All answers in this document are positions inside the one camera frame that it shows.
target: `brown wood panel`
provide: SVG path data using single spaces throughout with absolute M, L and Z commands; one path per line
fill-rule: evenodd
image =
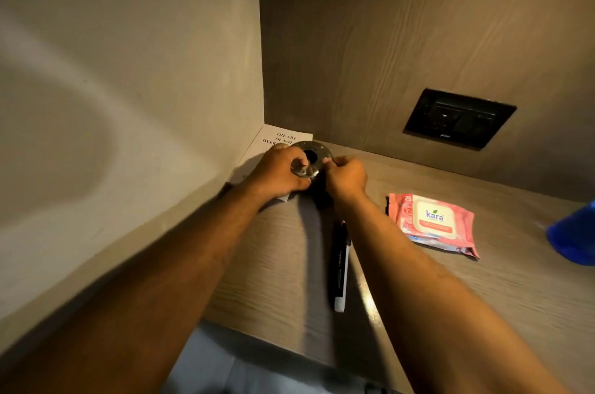
M 265 121 L 595 197 L 595 0 L 260 0 Z M 475 152 L 404 135 L 424 88 L 518 106 Z
M 595 392 L 595 270 L 564 259 L 544 232 L 580 203 L 338 145 L 328 147 L 333 154 L 361 158 L 369 176 L 367 193 L 380 208 L 385 195 L 412 192 L 474 212 L 479 261 L 424 251 L 494 307 L 572 392 Z M 325 257 L 332 219 L 332 207 L 317 210 L 307 194 L 261 211 L 205 318 L 411 393 L 369 294 L 357 243 L 349 253 L 345 313 L 334 313 L 327 301 Z

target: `person's right arm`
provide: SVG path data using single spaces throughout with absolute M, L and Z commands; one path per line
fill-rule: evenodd
M 326 169 L 327 190 L 417 393 L 568 394 L 487 303 L 414 245 L 368 198 L 360 161 L 327 160 Z

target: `metal ring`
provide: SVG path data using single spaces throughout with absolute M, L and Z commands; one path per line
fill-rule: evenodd
M 331 150 L 325 147 L 322 143 L 302 141 L 294 143 L 292 147 L 301 148 L 304 153 L 306 153 L 306 157 L 310 162 L 306 167 L 304 167 L 299 159 L 293 160 L 292 173 L 302 178 L 316 178 L 316 175 L 323 169 L 323 159 L 333 158 Z

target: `white book cover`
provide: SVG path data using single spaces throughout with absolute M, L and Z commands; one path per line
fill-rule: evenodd
M 296 142 L 311 141 L 313 135 L 306 132 L 291 131 L 285 128 L 279 128 L 272 125 L 263 125 L 257 136 L 254 138 L 244 156 L 240 159 L 240 163 L 231 173 L 228 183 L 239 184 L 246 176 L 248 176 L 257 166 L 258 161 L 261 160 L 262 155 L 277 143 L 286 143 L 293 145 Z M 281 197 L 283 201 L 287 201 L 289 195 Z

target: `hand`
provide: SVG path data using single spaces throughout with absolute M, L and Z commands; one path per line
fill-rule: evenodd
M 292 173 L 291 164 L 294 159 L 300 159 L 303 165 L 308 165 L 308 158 L 301 148 L 278 143 L 264 153 L 244 182 L 252 187 L 264 202 L 287 195 L 294 190 L 306 190 L 310 187 L 311 181 Z
M 358 196 L 365 195 L 368 175 L 364 164 L 349 156 L 338 156 L 333 160 L 324 158 L 327 172 L 327 192 L 339 208 Z

